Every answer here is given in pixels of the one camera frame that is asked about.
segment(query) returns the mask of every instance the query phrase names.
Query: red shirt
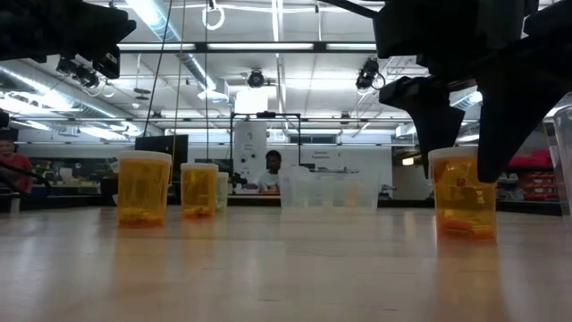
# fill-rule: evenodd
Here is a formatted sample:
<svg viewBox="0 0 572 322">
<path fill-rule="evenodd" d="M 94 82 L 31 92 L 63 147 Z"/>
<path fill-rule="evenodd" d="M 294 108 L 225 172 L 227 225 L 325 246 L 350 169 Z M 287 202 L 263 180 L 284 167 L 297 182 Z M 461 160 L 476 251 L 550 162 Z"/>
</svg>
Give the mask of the red shirt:
<svg viewBox="0 0 572 322">
<path fill-rule="evenodd" d="M 32 163 L 29 162 L 28 157 L 14 154 L 11 157 L 0 157 L 0 161 L 4 162 L 7 165 L 11 165 L 13 167 L 19 168 L 24 171 L 32 172 L 33 167 Z M 23 191 L 29 192 L 32 184 L 32 180 L 30 177 L 19 174 L 12 170 L 6 169 L 0 166 L 0 175 L 4 178 L 10 180 L 13 185 L 20 188 Z"/>
</svg>

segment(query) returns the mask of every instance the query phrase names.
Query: person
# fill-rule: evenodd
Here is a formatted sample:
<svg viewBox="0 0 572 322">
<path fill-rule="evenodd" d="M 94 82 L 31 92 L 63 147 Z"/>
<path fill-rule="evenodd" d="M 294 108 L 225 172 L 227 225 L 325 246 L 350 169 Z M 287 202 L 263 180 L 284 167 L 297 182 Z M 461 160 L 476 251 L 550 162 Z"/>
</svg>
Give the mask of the person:
<svg viewBox="0 0 572 322">
<path fill-rule="evenodd" d="M 28 157 L 15 153 L 14 149 L 15 146 L 14 146 L 14 141 L 12 139 L 6 139 L 6 138 L 0 139 L 0 161 L 4 162 L 7 165 L 19 168 L 21 170 L 32 172 L 33 167 Z M 10 169 L 6 169 L 1 166 L 0 166 L 0 175 L 8 179 L 10 182 L 12 182 L 13 185 L 15 185 L 22 191 L 30 192 L 32 189 L 33 179 L 26 175 L 19 174 L 17 172 L 14 172 Z"/>
<path fill-rule="evenodd" d="M 262 193 L 279 193 L 278 170 L 282 164 L 282 156 L 276 150 L 266 153 L 267 170 L 262 172 L 254 181 L 254 186 Z"/>
</svg>

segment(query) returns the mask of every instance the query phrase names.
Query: wooden table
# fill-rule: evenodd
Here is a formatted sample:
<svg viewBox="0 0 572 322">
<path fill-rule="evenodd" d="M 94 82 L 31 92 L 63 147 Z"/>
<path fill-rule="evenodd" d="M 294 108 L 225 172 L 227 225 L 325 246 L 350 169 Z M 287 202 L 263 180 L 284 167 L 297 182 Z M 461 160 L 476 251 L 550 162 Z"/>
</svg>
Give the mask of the wooden table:
<svg viewBox="0 0 572 322">
<path fill-rule="evenodd" d="M 498 244 L 437 241 L 428 209 L 118 230 L 114 208 L 0 218 L 0 321 L 570 321 L 569 218 L 499 214 Z"/>
</svg>

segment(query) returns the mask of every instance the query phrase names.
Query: computer monitor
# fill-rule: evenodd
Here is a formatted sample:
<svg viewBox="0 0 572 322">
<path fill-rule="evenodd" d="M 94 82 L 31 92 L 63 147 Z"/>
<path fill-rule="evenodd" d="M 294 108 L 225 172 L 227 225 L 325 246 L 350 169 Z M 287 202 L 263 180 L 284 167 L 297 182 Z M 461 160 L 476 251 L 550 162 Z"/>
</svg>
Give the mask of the computer monitor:
<svg viewBox="0 0 572 322">
<path fill-rule="evenodd" d="M 172 178 L 181 178 L 181 164 L 187 162 L 189 153 L 189 135 L 177 135 L 173 146 L 173 136 L 156 136 L 135 139 L 135 149 L 141 151 L 154 151 L 170 154 L 174 151 L 172 163 Z"/>
</svg>

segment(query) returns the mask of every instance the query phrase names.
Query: laboratory bench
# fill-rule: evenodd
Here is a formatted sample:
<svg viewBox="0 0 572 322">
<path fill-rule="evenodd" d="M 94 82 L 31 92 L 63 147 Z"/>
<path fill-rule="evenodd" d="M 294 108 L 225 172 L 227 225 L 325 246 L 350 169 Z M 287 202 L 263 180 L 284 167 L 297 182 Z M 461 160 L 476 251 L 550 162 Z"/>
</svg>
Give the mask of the laboratory bench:
<svg viewBox="0 0 572 322">
<path fill-rule="evenodd" d="M 0 216 L 2 321 L 569 321 L 569 217 L 498 214 L 496 242 L 437 238 L 432 209 L 230 207 L 164 228 L 116 208 Z"/>
</svg>

